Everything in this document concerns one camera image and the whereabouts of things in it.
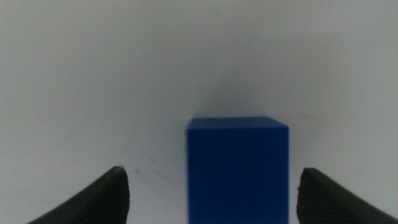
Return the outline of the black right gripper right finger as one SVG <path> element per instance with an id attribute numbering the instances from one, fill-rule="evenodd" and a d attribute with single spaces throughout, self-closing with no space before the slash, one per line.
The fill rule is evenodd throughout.
<path id="1" fill-rule="evenodd" d="M 316 168 L 301 174 L 296 212 L 300 224 L 397 224 Z"/>

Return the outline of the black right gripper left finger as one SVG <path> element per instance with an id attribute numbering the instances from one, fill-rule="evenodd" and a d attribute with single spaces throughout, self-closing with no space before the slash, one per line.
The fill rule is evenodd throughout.
<path id="1" fill-rule="evenodd" d="M 114 166 L 89 186 L 29 224 L 125 224 L 130 206 L 127 172 Z"/>

